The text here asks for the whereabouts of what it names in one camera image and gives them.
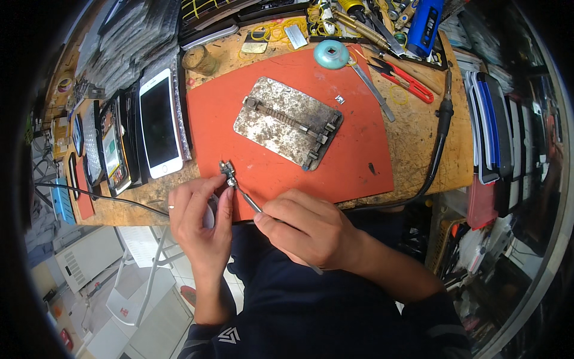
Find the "teal suction cup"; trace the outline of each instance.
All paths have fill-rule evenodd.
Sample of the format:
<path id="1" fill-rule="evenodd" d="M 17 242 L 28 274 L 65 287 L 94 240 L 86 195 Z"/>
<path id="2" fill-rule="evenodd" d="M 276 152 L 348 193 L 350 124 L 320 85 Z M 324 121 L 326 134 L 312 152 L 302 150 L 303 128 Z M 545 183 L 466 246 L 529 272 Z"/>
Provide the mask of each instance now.
<path id="1" fill-rule="evenodd" d="M 317 64 L 329 70 L 342 68 L 349 61 L 349 50 L 335 40 L 323 40 L 313 51 Z"/>

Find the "finger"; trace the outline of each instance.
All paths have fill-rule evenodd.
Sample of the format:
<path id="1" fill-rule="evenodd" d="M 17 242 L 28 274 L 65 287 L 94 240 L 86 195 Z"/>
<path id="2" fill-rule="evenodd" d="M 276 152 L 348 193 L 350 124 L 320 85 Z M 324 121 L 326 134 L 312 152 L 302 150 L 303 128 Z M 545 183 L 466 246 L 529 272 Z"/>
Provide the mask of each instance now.
<path id="1" fill-rule="evenodd" d="M 321 234 L 321 216 L 288 198 L 272 199 L 265 203 L 263 212 L 280 219 L 311 237 Z"/>
<path id="2" fill-rule="evenodd" d="M 233 187 L 227 187 L 219 198 L 215 218 L 215 238 L 231 239 L 233 221 Z"/>
<path id="3" fill-rule="evenodd" d="M 285 223 L 279 223 L 265 213 L 256 213 L 253 221 L 275 247 L 285 249 L 296 256 L 308 251 L 311 238 L 305 233 Z"/>
<path id="4" fill-rule="evenodd" d="M 214 176 L 201 185 L 192 194 L 181 220 L 189 221 L 192 228 L 203 228 L 203 214 L 207 209 L 207 200 L 217 188 L 222 186 L 225 178 L 226 175 Z"/>
<path id="5" fill-rule="evenodd" d="M 178 228 L 193 193 L 207 181 L 207 178 L 197 178 L 184 182 L 169 192 L 168 205 L 173 206 L 173 209 L 169 210 L 169 221 L 173 228 Z"/>
<path id="6" fill-rule="evenodd" d="M 291 188 L 289 191 L 277 196 L 277 198 L 287 198 L 293 200 L 317 214 L 324 214 L 325 210 L 332 206 L 330 202 L 327 202 L 324 199 L 313 197 L 312 195 L 308 195 L 296 188 Z"/>

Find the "soldering iron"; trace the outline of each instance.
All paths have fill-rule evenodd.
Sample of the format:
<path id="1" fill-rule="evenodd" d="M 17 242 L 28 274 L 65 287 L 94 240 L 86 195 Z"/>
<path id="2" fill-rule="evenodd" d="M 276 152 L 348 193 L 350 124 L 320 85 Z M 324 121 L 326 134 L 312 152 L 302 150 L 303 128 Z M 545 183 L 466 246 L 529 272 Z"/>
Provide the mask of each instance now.
<path id="1" fill-rule="evenodd" d="M 364 207 L 355 207 L 348 210 L 344 210 L 343 212 L 354 212 L 354 211 L 362 211 L 362 210 L 373 210 L 373 209 L 384 209 L 384 208 L 392 208 L 398 206 L 404 206 L 411 202 L 414 202 L 419 197 L 422 197 L 426 191 L 431 187 L 431 184 L 435 180 L 436 173 L 439 170 L 440 158 L 443 156 L 443 149 L 444 144 L 447 140 L 448 129 L 451 127 L 451 118 L 454 115 L 454 111 L 452 110 L 452 96 L 451 96 L 451 89 L 452 89 L 452 74 L 451 69 L 447 70 L 446 76 L 446 88 L 444 93 L 444 98 L 440 103 L 439 109 L 435 111 L 436 117 L 439 118 L 439 124 L 437 126 L 437 136 L 435 139 L 435 147 L 433 148 L 429 169 L 426 173 L 426 179 L 423 183 L 421 189 L 409 199 L 402 200 L 400 202 L 389 203 L 389 204 L 380 204 L 377 206 L 364 206 Z"/>

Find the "hand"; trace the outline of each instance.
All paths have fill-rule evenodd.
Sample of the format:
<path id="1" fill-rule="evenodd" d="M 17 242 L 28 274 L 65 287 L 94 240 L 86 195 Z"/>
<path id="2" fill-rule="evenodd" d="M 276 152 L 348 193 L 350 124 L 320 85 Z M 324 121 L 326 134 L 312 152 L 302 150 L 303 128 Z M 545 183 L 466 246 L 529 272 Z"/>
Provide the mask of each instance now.
<path id="1" fill-rule="evenodd" d="M 353 227 L 334 204 L 295 189 L 265 203 L 263 212 L 254 217 L 257 228 L 302 265 L 352 272 L 360 262 L 364 241 L 370 238 Z"/>
<path id="2" fill-rule="evenodd" d="M 203 228 L 207 200 L 225 182 L 226 176 L 195 179 L 169 193 L 171 229 L 192 265 L 196 286 L 215 288 L 219 285 L 231 253 L 231 217 L 233 188 L 223 191 L 218 202 L 215 227 Z"/>

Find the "white appliance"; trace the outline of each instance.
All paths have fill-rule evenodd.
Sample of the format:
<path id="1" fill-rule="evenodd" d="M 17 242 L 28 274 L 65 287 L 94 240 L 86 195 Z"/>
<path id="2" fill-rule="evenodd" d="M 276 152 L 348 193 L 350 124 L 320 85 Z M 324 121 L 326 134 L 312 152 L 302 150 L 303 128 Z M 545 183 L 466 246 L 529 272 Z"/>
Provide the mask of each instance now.
<path id="1" fill-rule="evenodd" d="M 120 259 L 123 249 L 113 227 L 101 227 L 56 254 L 56 261 L 73 293 Z"/>

